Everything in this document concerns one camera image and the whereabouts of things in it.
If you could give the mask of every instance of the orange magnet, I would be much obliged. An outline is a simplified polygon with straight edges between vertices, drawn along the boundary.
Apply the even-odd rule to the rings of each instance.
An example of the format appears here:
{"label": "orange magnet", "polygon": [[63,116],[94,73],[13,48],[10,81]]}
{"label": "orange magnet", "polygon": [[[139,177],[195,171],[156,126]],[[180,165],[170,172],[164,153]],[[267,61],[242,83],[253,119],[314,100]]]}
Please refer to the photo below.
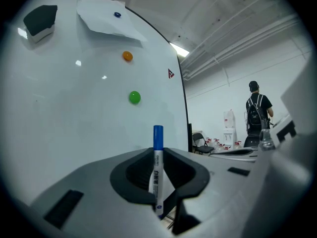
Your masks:
{"label": "orange magnet", "polygon": [[131,61],[133,59],[133,55],[129,51],[123,52],[122,56],[126,61]]}

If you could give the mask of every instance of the ceiling light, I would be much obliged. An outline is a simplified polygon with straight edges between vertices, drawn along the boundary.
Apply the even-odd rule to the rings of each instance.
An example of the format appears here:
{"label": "ceiling light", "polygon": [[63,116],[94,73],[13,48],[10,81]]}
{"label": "ceiling light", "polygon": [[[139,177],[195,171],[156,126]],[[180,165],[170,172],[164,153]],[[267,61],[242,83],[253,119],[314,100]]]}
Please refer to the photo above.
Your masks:
{"label": "ceiling light", "polygon": [[188,52],[187,50],[184,50],[184,49],[182,49],[181,47],[179,47],[179,46],[177,46],[177,45],[175,45],[175,44],[172,44],[172,43],[170,43],[170,44],[173,46],[173,48],[176,49],[177,53],[178,53],[180,56],[186,57],[186,56],[189,54],[189,52]]}

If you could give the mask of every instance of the fluorescent light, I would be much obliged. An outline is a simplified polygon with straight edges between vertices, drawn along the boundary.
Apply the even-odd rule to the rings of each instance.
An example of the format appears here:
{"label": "fluorescent light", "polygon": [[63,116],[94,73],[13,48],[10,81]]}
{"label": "fluorescent light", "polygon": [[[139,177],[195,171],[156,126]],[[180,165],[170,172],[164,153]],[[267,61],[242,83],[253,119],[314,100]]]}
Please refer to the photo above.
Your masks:
{"label": "fluorescent light", "polygon": [[170,44],[172,45],[173,48],[176,49],[177,53],[178,53],[180,56],[186,57],[186,56],[189,54],[189,52],[188,52],[187,50],[184,50],[184,49],[182,49],[181,47],[179,47],[179,46],[177,46],[177,45],[175,45],[175,44],[172,44],[172,43],[170,43]]}
{"label": "fluorescent light", "polygon": [[26,34],[26,31],[18,28],[18,34],[21,35],[23,38],[28,39],[28,35]]}

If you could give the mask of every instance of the black cap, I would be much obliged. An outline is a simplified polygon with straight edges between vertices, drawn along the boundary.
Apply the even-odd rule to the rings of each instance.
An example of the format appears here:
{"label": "black cap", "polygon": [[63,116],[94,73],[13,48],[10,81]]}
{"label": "black cap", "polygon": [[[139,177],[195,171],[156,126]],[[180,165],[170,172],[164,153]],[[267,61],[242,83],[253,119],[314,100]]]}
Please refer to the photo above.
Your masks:
{"label": "black cap", "polygon": [[258,85],[258,83],[257,83],[256,81],[251,81],[251,82],[249,83],[249,88],[250,88],[250,91],[251,91],[251,92],[254,92],[254,91],[257,91],[257,90],[258,90],[259,85]]}

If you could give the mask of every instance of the chair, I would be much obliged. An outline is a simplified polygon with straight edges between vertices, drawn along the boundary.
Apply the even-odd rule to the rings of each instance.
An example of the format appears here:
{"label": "chair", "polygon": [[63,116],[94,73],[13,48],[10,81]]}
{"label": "chair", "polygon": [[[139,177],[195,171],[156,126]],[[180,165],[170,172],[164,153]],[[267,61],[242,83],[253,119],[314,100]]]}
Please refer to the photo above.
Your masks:
{"label": "chair", "polygon": [[[196,144],[196,141],[200,140],[200,139],[203,139],[204,142],[205,142],[203,146],[197,146],[197,144]],[[203,153],[209,153],[208,156],[211,155],[211,152],[214,150],[214,148],[207,145],[207,142],[205,141],[205,139],[204,139],[203,135],[201,135],[201,133],[195,133],[193,135],[193,140],[194,140],[194,143],[195,143],[195,146],[196,146],[194,153],[196,153],[196,150],[197,150],[199,152],[199,154],[201,154],[201,155]]]}

